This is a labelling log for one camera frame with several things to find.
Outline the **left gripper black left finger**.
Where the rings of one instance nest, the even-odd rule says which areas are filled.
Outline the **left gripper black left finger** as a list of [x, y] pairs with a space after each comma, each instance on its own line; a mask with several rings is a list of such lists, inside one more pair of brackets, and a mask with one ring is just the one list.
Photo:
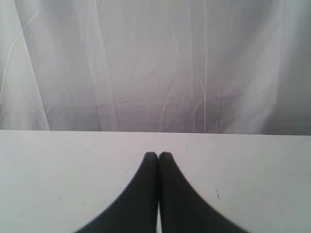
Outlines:
[[158, 213], [158, 157], [145, 153], [122, 193], [79, 233], [155, 233]]

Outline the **left gripper silver right finger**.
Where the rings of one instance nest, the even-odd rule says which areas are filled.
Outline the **left gripper silver right finger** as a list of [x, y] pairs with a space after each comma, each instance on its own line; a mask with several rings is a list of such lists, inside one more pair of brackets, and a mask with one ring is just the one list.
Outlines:
[[169, 152], [158, 157], [163, 233], [244, 233], [193, 189]]

